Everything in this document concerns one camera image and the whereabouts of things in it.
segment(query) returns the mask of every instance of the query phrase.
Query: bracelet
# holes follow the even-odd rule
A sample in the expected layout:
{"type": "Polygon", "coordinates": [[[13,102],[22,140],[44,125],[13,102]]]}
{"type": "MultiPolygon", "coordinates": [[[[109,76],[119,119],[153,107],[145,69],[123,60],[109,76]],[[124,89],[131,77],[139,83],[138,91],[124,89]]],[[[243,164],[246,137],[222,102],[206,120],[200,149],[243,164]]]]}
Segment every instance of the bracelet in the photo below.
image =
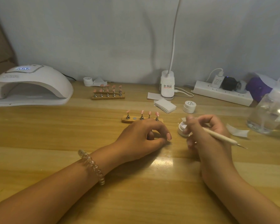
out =
{"type": "Polygon", "coordinates": [[[96,173],[98,177],[98,182],[100,183],[100,185],[105,184],[105,177],[101,169],[99,169],[98,166],[96,165],[95,161],[92,160],[91,156],[83,150],[79,150],[78,154],[82,159],[85,159],[85,164],[88,164],[92,167],[93,171],[96,173]]]}

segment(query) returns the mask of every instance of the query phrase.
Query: white wall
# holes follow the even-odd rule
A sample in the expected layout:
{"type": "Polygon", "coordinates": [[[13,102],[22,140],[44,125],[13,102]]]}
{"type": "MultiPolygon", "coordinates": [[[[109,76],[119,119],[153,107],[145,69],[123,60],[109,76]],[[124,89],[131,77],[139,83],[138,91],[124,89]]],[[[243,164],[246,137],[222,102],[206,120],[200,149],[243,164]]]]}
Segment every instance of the white wall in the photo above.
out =
{"type": "MultiPolygon", "coordinates": [[[[157,83],[171,54],[178,0],[0,0],[20,64],[82,80],[157,83]]],[[[172,70],[178,85],[222,67],[280,77],[280,0],[183,0],[172,70]]]]}

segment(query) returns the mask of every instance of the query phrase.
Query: wooden desk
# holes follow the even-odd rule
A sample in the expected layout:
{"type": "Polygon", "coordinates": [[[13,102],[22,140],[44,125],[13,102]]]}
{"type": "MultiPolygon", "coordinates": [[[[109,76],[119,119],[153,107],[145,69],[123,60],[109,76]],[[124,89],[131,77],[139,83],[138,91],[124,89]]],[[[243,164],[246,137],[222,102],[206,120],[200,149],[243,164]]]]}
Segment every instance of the wooden desk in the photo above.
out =
{"type": "MultiPolygon", "coordinates": [[[[159,110],[147,100],[157,86],[123,84],[125,100],[92,101],[92,88],[74,82],[74,94],[64,106],[0,108],[0,201],[79,159],[77,151],[92,152],[112,143],[127,126],[120,122],[127,109],[159,110]]],[[[172,133],[171,145],[159,154],[118,167],[95,186],[60,223],[236,223],[199,176],[199,162],[177,133],[183,103],[160,118],[172,133]]],[[[195,95],[195,115],[216,114],[232,126],[247,129],[251,108],[195,95]]],[[[275,136],[250,131],[249,139],[236,138],[248,147],[233,148],[239,173],[280,206],[280,130],[275,136]]]]}

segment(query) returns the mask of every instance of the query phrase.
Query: wooden handle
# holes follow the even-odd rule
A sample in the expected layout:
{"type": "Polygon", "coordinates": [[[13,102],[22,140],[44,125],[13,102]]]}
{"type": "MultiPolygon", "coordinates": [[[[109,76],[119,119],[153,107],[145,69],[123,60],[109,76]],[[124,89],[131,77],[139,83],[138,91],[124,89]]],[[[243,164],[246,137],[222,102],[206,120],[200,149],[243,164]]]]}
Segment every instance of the wooden handle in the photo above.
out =
{"type": "Polygon", "coordinates": [[[216,139],[219,139],[219,140],[225,141],[225,142],[229,142],[232,145],[237,145],[238,144],[237,141],[235,141],[231,138],[225,137],[224,135],[218,134],[218,133],[216,133],[216,132],[214,132],[214,131],[212,131],[208,128],[203,127],[203,129],[216,139]]]}

